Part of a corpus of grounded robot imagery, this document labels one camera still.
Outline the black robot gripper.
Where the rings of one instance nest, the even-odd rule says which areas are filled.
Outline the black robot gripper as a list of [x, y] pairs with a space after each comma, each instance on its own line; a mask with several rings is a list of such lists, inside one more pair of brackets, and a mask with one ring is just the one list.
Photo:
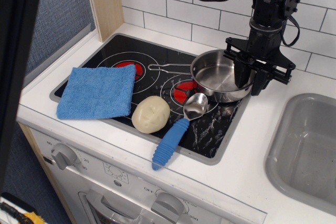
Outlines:
[[283, 26], [251, 23], [247, 40], [226, 39], [226, 56], [234, 61], [237, 88], [253, 85], [251, 95], [258, 96], [272, 79], [288, 84], [295, 64], [280, 52]]

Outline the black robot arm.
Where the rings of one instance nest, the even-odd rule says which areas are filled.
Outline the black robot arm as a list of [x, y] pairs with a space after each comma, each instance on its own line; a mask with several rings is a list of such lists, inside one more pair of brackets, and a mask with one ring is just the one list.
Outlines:
[[253, 16], [249, 21], [248, 39], [227, 38], [225, 57], [234, 62], [235, 85], [243, 87], [252, 71], [255, 72], [251, 94], [257, 96], [271, 80], [288, 84], [296, 65], [285, 57], [280, 46], [293, 46], [286, 42], [284, 33], [288, 21], [298, 27], [293, 13], [300, 0], [253, 0]]

